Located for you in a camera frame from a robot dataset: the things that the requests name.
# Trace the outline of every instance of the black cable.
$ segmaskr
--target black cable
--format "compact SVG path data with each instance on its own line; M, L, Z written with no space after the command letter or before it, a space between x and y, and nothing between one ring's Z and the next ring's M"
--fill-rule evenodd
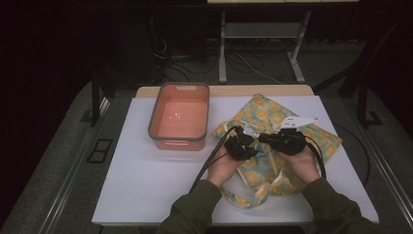
M261 69L261 68L264 67L264 62L261 60L261 58L256 58L256 57L252 57L252 56L243 56L243 55L241 55L240 53L237 53L237 52L233 52L230 55L234 55L234 56L236 56L237 59L240 60L240 61L235 60L235 63L237 63L239 65L242 65L242 66L245 66L245 67L248 67L250 69L256 69L257 70L257 69ZM253 65L250 61L246 60L246 58L255 58L255 59L257 59L258 62L259 62L259 65L258 66Z
M175 82L175 80L173 80L172 78L168 77L167 74L164 73L163 75L164 75L165 78L167 78L167 80L168 80L169 82Z
M368 180L370 179L370 170L371 170L370 157L367 153L367 149L365 148L364 144L361 142L361 140L355 134L353 134L352 132L350 132L349 130L344 128L343 126L340 126L336 123L333 123L333 125L339 127L340 129L342 129L345 132L347 132L348 134L350 134L356 141L358 141L358 143L360 144L362 150L364 151L365 159L367 161L367 173L365 175L364 181L362 182L362 185L363 185L363 187L365 187L365 185L367 185Z
M263 73L261 73L261 72L259 72L259 71L257 70L257 69L260 69L260 68L264 67L264 62L263 62L260 58L258 58L258 57L253 57L253 58L256 58L256 59L261 63L261 65L260 65L259 67L256 67L256 66L252 65L251 62L249 62L248 60L246 60L246 58L245 58L244 56L242 56L242 55L240 55L240 54L238 54L238 53L235 53L235 52L233 52L233 54L243 61L242 63L240 63L240 62L238 62L238 61L235 61L235 63L237 63L237 64L239 64L239 65L241 65L241 66L248 67L248 69L250 69L250 71L241 71L241 70L239 70L238 68L236 68L236 67L231 63L231 58L230 58L230 57L226 57L229 65L232 66L235 70L240 71L240 72L243 72L243 73L252 73L252 72L255 72L255 73L257 73L258 75L264 76L264 77L266 77L266 78L269 78L269 79L271 79L271 80L279 83L280 85L283 85L283 83L280 82L278 79L273 78L273 77L270 77L270 76L268 76L268 75L265 75L265 74L263 74Z
M208 167L209 167L210 165L212 165L213 163L215 163L216 161L218 161L218 159L221 159L222 157L224 157L224 156L227 155L227 154L228 154L228 153L224 153L223 155L217 157L215 160L213 160L212 162L209 163Z
M224 144L225 142L225 138L227 137L228 134L231 133L231 131L233 131L233 129L235 129L235 127L232 127L231 129L229 129L227 131L227 133L225 133L225 135L218 141L218 143L216 144L215 148L212 150L212 152L210 153L209 157L206 159L204 165L202 166L200 172L198 173L197 177L195 178L194 183L192 184L191 189L189 190L189 192L191 193L192 191L194 191L195 187L197 186L198 182L200 181L201 177L203 176L203 174L205 173L205 171L207 170L207 168L215 161L213 161L212 163L210 162L213 158L213 156L216 154L216 152L218 151L218 149L222 146L222 144Z
M188 78L188 76L185 74L185 72L183 72L183 71L181 71L181 70L179 70L179 69L177 69L177 68L171 67L171 66L167 66L167 68L172 69L172 70L175 70L175 71L181 73L181 74L185 77L185 79L186 79L189 83L191 83L191 81L189 80L189 78Z
M225 61L226 61L234 70L236 70L236 71L240 71L240 72L242 72L242 73L247 73L247 74L254 72L253 70L251 70L251 67L246 66L246 65L243 65L243 66L248 67L248 71L243 71L243 70L238 69L234 64L232 64L233 59L230 58L230 57L226 57L226 58L225 58Z
M319 148L319 145L311 137L306 136L306 138L310 139L319 149L319 151L317 151L316 148L311 143L307 142L307 146L309 146L311 151L313 151L313 153L316 156L317 162L319 163L319 170L321 171L321 177L327 178L327 175L325 172L324 161L322 160L322 152L321 152L321 149Z
M208 73L210 73L210 72L213 70L213 68L216 66L217 62L218 62L218 58L213 62L212 67L211 67L210 69L206 70L206 71L192 71L192 70L188 69L187 67L185 67L185 66L183 66L183 65L176 64L176 62L173 62L171 65L178 66L178 67L180 67L180 68L188 71L188 72L191 73L191 74L202 75L202 74L208 74Z
M269 54L266 54L266 55L257 55L256 53L248 53L248 56L247 57L253 57L253 58L265 58L265 57L269 57L269 56L273 56L273 55L275 55L275 54L279 54L280 52L279 51L285 51L285 50L287 50L288 48L290 48L290 47L292 47L292 46L294 46L295 45L295 42L291 42L291 43L289 43L288 45L286 45L286 46L284 46L284 47L282 47L282 48L273 48L273 49L268 49L268 51L271 51L271 50L274 50L273 52L271 52L271 53L269 53ZM234 47L234 45L233 44L231 44L231 51L234 53L236 50L238 50L238 48L235 48Z

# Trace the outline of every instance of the floral cloth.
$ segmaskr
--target floral cloth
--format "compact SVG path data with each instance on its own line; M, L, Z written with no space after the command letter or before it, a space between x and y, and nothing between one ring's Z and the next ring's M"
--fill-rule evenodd
M286 107L262 95L255 95L231 120L221 123L212 133L222 138L233 126L244 127L245 123L257 133L273 134L280 130L280 124L288 116L297 116ZM342 139L332 133L314 125L302 126L297 129L308 139L316 142L316 149L320 149L323 162L334 154ZM242 209L251 209L263 204L270 194L288 196L301 191L304 183L292 171L282 157L266 143L256 140L251 147L259 150L257 156L246 160L238 173L244 180L246 187L255 191L255 196L248 201L223 187L222 194L234 205Z

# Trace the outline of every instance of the dark green sleeve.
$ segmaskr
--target dark green sleeve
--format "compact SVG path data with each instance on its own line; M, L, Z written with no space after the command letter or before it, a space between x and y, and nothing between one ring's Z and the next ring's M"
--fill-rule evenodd
M204 234L212 224L211 215L221 196L218 187L207 180L201 180L192 193L173 203L170 215L156 233Z
M378 224L361 216L356 202L337 193L324 178L310 183L301 193L313 209L320 233L384 233Z

